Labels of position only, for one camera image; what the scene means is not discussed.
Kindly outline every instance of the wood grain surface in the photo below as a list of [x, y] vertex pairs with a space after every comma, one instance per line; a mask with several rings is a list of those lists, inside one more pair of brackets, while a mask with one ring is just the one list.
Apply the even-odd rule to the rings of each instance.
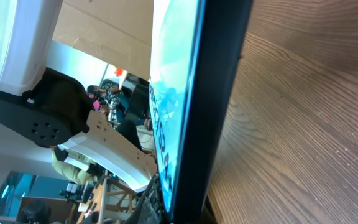
[[209, 197], [219, 223], [358, 223], [358, 0], [255, 0]]

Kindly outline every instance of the black pants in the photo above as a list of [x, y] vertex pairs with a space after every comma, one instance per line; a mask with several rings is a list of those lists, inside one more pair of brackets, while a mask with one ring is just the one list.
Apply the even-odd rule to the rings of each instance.
[[140, 151], [142, 150], [142, 146], [140, 145], [139, 137], [137, 135], [136, 125], [133, 121], [124, 121], [117, 128], [122, 136], [124, 136], [129, 142], [131, 142], [136, 148]]

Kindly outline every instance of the beige shirt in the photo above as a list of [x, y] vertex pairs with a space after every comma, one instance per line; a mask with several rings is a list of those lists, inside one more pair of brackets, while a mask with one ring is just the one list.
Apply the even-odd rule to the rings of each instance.
[[[87, 158], [86, 156], [72, 151], [67, 150], [72, 156], [75, 156], [85, 162], [89, 162], [92, 164], [95, 164], [95, 161]], [[55, 152], [52, 150], [52, 167], [58, 172], [60, 175], [66, 177], [68, 180], [79, 184], [79, 185], [85, 185], [87, 181], [97, 182], [98, 178], [93, 177], [91, 174], [81, 170], [78, 167], [75, 167], [71, 164], [68, 164], [66, 162], [58, 161], [55, 155]]]

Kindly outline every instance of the cardboard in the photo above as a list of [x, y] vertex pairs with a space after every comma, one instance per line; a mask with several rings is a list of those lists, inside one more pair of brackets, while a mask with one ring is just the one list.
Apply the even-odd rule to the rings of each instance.
[[150, 76], [153, 0], [64, 0], [53, 40]]

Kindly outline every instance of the blue jeans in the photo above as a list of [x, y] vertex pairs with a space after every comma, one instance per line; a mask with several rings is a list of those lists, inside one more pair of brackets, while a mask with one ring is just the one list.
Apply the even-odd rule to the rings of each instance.
[[137, 108], [131, 107], [130, 99], [125, 95], [121, 95], [120, 99], [122, 108], [118, 107], [116, 110], [117, 121], [119, 123], [123, 123], [125, 121], [125, 114], [130, 111], [140, 118], [137, 120], [132, 120], [135, 125], [144, 125], [145, 116]]

